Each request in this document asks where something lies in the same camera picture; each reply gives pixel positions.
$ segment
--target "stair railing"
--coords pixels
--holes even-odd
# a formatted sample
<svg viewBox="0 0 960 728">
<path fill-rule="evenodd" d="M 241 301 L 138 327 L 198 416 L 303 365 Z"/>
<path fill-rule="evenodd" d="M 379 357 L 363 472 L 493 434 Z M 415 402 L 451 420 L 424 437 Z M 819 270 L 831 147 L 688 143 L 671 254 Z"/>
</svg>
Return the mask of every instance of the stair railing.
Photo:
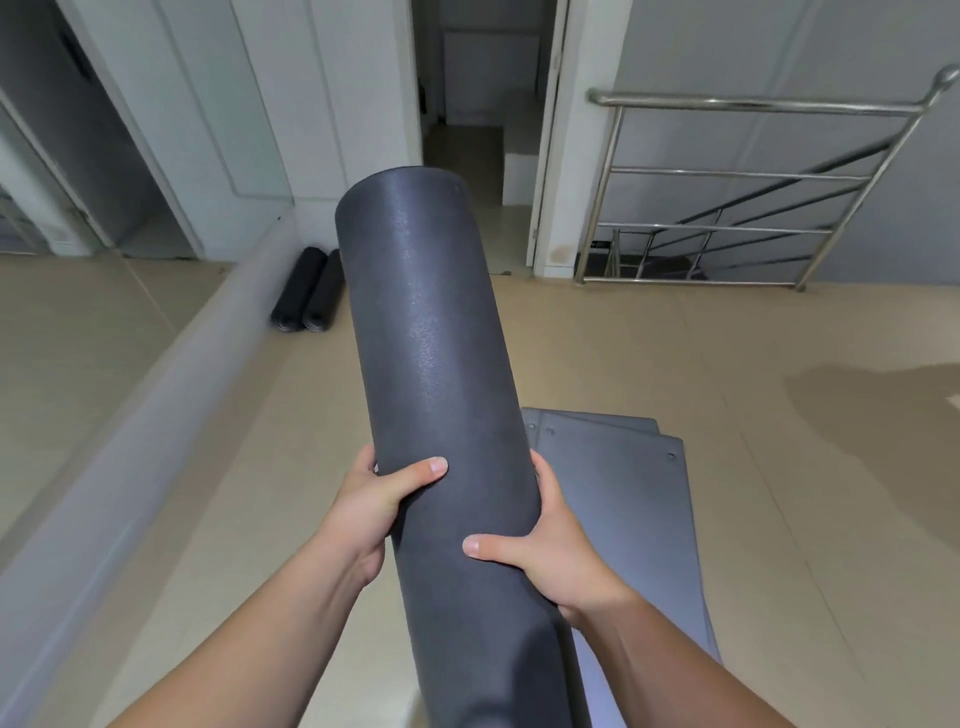
<svg viewBox="0 0 960 728">
<path fill-rule="evenodd" d="M 687 284 L 721 284 L 721 285 L 770 285 L 779 287 L 789 287 L 797 291 L 806 289 L 810 277 L 816 272 L 829 255 L 830 251 L 836 246 L 840 237 L 850 224 L 851 219 L 856 212 L 863 206 L 867 195 L 874 189 L 877 181 L 883 176 L 883 173 L 890 167 L 891 161 L 903 148 L 906 140 L 916 131 L 924 115 L 933 108 L 940 99 L 940 96 L 950 88 L 951 85 L 960 77 L 960 64 L 945 66 L 937 72 L 933 78 L 930 90 L 926 96 L 918 102 L 862 102 L 862 101 L 819 101 L 809 99 L 776 99 L 776 98 L 744 98 L 728 97 L 720 98 L 713 96 L 687 96 L 674 94 L 650 94 L 650 93 L 622 93 L 617 91 L 601 91 L 592 89 L 588 93 L 588 99 L 591 103 L 602 107 L 613 109 L 613 123 L 610 134 L 607 138 L 606 152 L 604 153 L 602 167 L 600 170 L 600 181 L 597 184 L 593 195 L 593 204 L 590 208 L 590 216 L 587 224 L 587 230 L 584 233 L 584 239 L 580 246 L 580 255 L 578 256 L 576 273 L 574 280 L 577 283 L 606 281 L 606 282 L 630 282 L 630 283 L 687 283 Z M 617 143 L 620 138 L 620 131 L 623 127 L 623 118 L 627 109 L 683 109 L 695 111 L 754 111 L 757 113 L 805 113 L 805 114 L 843 114 L 850 116 L 888 116 L 902 117 L 906 121 L 899 132 L 894 135 L 881 139 L 873 144 L 853 150 L 837 158 L 829 159 L 821 164 L 817 164 L 809 169 L 799 173 L 790 172 L 747 172 L 736 170 L 713 170 L 713 169 L 680 169 L 671 167 L 648 167 L 648 166 L 623 166 L 613 163 L 616 154 Z M 854 162 L 867 158 L 879 158 L 879 161 L 872 172 L 869 174 L 835 174 L 834 171 Z M 603 209 L 604 197 L 607 193 L 607 186 L 611 175 L 668 175 L 681 177 L 714 177 L 714 178 L 738 178 L 738 179 L 758 179 L 758 180 L 780 180 L 759 190 L 741 195 L 729 200 L 722 205 L 705 209 L 695 215 L 685 217 L 676 223 L 630 223 L 619 221 L 603 221 L 600 219 Z M 792 205 L 780 206 L 760 214 L 741 218 L 728 225 L 720 225 L 721 217 L 734 207 L 756 200 L 772 192 L 784 189 L 799 182 L 851 182 L 841 189 L 816 195 L 807 198 Z M 817 226 L 815 228 L 776 228 L 750 225 L 764 218 L 788 212 L 794 209 L 815 205 L 817 203 L 831 200 L 834 198 L 852 195 L 846 209 L 840 219 L 829 225 Z M 593 244 L 593 237 L 598 228 L 607 228 L 612 230 L 612 242 L 607 255 L 607 265 L 603 276 L 587 276 L 587 266 L 590 254 L 590 248 Z M 623 264 L 621 263 L 622 252 L 620 250 L 621 233 L 627 231 L 641 231 L 647 235 L 646 244 L 637 265 L 636 275 L 632 278 L 621 277 Z M 657 236 L 665 231 L 690 231 L 691 234 L 680 238 L 658 242 Z M 759 237 L 753 237 L 748 240 L 728 243 L 726 245 L 709 246 L 710 240 L 715 232 L 719 231 L 737 231 L 754 232 Z M 745 246 L 766 243 L 773 240 L 779 240 L 785 237 L 795 235 L 809 235 L 819 239 L 816 248 L 808 255 L 789 255 L 782 257 L 772 257 L 757 261 L 745 261 L 733 263 L 730 265 L 712 267 L 710 272 L 730 270 L 734 268 L 746 268 L 763 265 L 773 265 L 777 263 L 802 262 L 806 265 L 796 280 L 785 281 L 766 281 L 766 280 L 712 280 L 704 279 L 702 267 L 705 255 L 713 255 L 721 251 L 731 250 Z M 700 238 L 701 243 L 690 266 L 686 271 L 679 271 L 674 274 L 666 274 L 665 278 L 644 278 L 644 268 L 648 264 L 650 253 L 661 250 L 667 246 L 677 243 Z M 670 275 L 683 276 L 682 278 L 670 278 Z"/>
</svg>

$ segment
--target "hand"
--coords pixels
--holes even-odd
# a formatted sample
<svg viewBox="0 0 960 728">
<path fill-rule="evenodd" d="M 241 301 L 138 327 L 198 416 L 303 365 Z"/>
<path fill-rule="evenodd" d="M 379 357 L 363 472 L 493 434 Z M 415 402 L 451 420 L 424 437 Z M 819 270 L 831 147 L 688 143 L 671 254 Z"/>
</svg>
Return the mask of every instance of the hand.
<svg viewBox="0 0 960 728">
<path fill-rule="evenodd" d="M 560 607 L 564 618 L 578 626 L 594 606 L 636 593 L 613 573 L 593 550 L 587 534 L 564 501 L 550 465 L 530 450 L 540 485 L 540 519 L 527 536 L 480 534 L 464 539 L 464 553 L 481 561 L 496 561 L 523 569 L 546 598 Z"/>
<path fill-rule="evenodd" d="M 375 463 L 373 445 L 365 445 L 318 531 L 347 550 L 365 586 L 383 567 L 384 542 L 400 501 L 442 477 L 447 467 L 444 458 L 431 457 L 381 477 L 373 472 Z"/>
</svg>

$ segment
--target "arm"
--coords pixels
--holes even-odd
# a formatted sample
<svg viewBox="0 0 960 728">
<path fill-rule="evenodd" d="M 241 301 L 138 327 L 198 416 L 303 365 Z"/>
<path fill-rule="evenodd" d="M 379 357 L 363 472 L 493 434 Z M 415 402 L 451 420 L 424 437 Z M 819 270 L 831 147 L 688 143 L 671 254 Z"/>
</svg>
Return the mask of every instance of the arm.
<svg viewBox="0 0 960 728">
<path fill-rule="evenodd" d="M 446 472 L 442 458 L 373 473 L 366 446 L 319 530 L 111 728 L 295 726 L 354 601 L 380 573 L 400 500 Z"/>
<path fill-rule="evenodd" d="M 789 728 L 786 718 L 613 573 L 564 502 L 553 470 L 532 456 L 542 501 L 534 530 L 522 538 L 469 536 L 467 556 L 523 569 L 559 605 L 587 638 L 631 728 Z"/>
</svg>

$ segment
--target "doorway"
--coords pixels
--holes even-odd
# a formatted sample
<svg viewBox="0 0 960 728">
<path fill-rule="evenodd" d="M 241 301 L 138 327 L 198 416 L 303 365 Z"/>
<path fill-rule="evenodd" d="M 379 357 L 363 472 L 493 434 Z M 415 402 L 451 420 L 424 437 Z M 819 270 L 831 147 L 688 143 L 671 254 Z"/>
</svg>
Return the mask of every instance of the doorway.
<svg viewBox="0 0 960 728">
<path fill-rule="evenodd" d="M 0 0 L 0 104 L 49 171 L 43 183 L 58 185 L 69 214 L 91 230 L 94 249 L 197 257 L 56 0 Z M 18 192 L 7 186 L 8 207 Z M 49 226 L 36 229 L 56 252 Z"/>
<path fill-rule="evenodd" d="M 411 0 L 423 163 L 467 183 L 492 275 L 531 276 L 567 0 Z"/>
</svg>

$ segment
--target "person's left hand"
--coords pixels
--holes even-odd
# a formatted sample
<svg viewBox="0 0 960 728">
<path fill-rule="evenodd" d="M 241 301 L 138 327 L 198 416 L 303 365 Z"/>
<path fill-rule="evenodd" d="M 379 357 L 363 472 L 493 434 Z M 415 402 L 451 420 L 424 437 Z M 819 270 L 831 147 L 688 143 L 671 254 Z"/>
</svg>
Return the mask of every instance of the person's left hand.
<svg viewBox="0 0 960 728">
<path fill-rule="evenodd" d="M 365 445 L 320 526 L 320 533 L 347 550 L 364 584 L 370 584 L 383 567 L 384 542 L 400 501 L 446 473 L 442 457 L 421 460 L 383 476 L 373 472 L 375 463 L 373 445 Z"/>
</svg>

